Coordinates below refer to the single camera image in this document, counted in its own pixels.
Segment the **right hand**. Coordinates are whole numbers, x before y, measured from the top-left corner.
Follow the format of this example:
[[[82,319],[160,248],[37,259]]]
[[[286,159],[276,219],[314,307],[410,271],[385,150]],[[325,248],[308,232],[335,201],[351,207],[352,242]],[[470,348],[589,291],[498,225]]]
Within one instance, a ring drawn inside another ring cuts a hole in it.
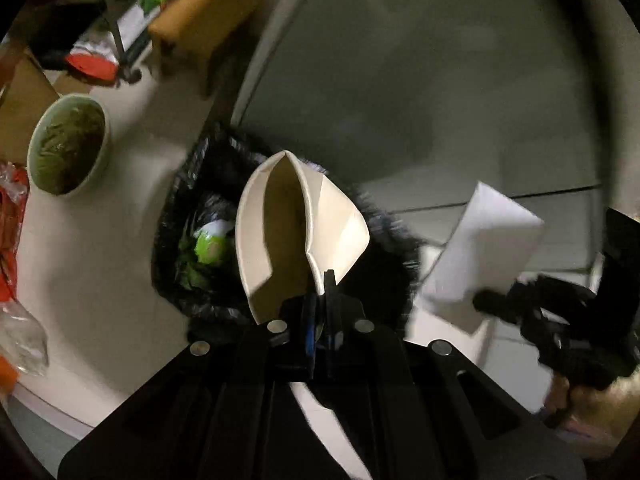
[[[610,457],[639,444],[639,369],[605,390],[571,386],[554,374],[541,417],[582,458]]]

